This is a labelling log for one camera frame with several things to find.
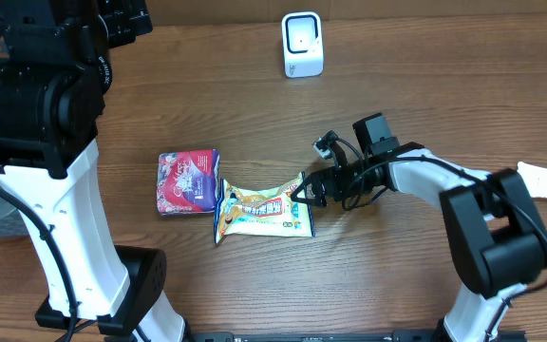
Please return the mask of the cream snack bag blue edges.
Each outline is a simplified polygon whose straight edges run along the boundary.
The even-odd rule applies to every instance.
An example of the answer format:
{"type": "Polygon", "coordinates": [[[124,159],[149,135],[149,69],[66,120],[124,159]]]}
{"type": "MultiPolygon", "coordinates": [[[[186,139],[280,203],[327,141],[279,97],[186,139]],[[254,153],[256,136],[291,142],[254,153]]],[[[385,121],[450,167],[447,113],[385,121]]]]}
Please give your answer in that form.
{"type": "Polygon", "coordinates": [[[221,179],[214,217],[215,245],[230,235],[314,237],[311,207],[291,198],[304,180],[305,173],[300,172],[278,187],[255,191],[221,179]]]}

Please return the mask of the red purple tissue pack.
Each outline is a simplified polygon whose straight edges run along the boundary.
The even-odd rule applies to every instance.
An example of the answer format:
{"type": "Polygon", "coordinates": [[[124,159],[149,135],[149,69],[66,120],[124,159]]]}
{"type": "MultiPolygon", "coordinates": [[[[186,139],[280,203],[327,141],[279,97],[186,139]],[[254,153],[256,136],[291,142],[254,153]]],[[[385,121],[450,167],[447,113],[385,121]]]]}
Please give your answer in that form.
{"type": "Polygon", "coordinates": [[[213,212],[219,153],[215,149],[160,154],[156,204],[163,216],[213,212]]]}

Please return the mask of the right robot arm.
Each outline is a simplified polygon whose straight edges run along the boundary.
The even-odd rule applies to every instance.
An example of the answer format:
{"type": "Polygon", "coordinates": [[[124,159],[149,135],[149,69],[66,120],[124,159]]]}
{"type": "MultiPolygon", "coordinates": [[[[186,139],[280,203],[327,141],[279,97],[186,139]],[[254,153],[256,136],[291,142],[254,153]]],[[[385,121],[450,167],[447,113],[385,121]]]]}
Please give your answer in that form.
{"type": "Polygon", "coordinates": [[[468,169],[436,157],[416,142],[399,143],[381,113],[352,126],[349,143],[330,131],[313,147],[332,167],[309,174],[291,198],[324,207],[338,201],[347,211],[379,199],[387,190],[412,195],[441,210],[455,270],[462,282],[455,303],[427,331],[396,331],[394,341],[523,341],[502,332],[513,302],[547,288],[547,230],[526,184],[515,169],[468,169]]]}

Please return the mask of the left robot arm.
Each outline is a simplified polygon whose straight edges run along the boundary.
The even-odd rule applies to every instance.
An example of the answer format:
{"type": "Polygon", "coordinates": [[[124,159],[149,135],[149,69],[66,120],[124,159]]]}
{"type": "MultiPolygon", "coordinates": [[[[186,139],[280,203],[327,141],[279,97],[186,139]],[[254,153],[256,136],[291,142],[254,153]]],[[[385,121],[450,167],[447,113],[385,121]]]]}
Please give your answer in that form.
{"type": "Polygon", "coordinates": [[[109,52],[153,26],[144,0],[0,0],[0,199],[26,224],[47,278],[36,322],[64,340],[191,339],[160,249],[121,246],[98,181],[109,52]]]}

